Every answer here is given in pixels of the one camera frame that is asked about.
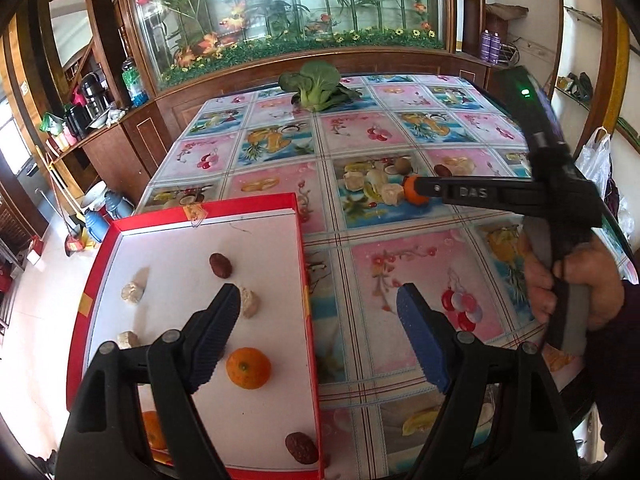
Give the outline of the operator right hand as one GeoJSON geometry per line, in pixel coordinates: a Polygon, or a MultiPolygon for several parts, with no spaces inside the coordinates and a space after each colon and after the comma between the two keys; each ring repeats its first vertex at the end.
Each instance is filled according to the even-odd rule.
{"type": "Polygon", "coordinates": [[[555,311],[558,303],[552,292],[555,278],[590,288],[588,330],[600,330],[622,310],[623,282],[613,256],[597,235],[591,237],[589,244],[577,247],[562,262],[555,263],[552,270],[537,259],[525,233],[520,235],[518,249],[524,257],[528,300],[538,322],[547,323],[555,311]]]}

